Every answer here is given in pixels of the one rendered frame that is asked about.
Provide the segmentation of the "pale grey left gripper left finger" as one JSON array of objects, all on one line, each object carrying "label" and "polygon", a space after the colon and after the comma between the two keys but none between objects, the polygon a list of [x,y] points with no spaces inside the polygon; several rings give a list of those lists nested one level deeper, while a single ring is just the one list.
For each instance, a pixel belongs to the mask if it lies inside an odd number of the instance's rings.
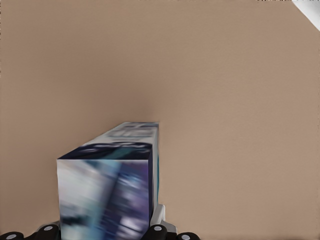
[{"label": "pale grey left gripper left finger", "polygon": [[34,240],[60,240],[60,222],[56,221],[40,226]]}]

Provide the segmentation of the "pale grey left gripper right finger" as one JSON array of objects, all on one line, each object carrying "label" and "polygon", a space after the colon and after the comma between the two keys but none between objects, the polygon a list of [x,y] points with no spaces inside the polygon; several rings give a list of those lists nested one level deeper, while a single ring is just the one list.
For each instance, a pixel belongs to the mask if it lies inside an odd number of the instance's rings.
[{"label": "pale grey left gripper right finger", "polygon": [[166,220],[166,207],[158,204],[152,214],[149,230],[151,240],[177,240],[177,227]]}]

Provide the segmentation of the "silver frame post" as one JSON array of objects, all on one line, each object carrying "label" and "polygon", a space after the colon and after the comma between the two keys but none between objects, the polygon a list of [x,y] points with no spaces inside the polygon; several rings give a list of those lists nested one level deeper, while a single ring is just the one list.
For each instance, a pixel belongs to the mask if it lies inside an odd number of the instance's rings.
[{"label": "silver frame post", "polygon": [[320,0],[292,0],[292,2],[320,32]]}]

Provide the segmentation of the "blue and white printed box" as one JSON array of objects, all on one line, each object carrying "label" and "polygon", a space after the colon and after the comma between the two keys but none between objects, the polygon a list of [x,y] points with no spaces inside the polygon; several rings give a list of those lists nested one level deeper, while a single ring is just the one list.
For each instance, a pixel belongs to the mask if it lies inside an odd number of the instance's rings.
[{"label": "blue and white printed box", "polygon": [[159,193],[159,124],[124,122],[56,161],[61,240],[140,240]]}]

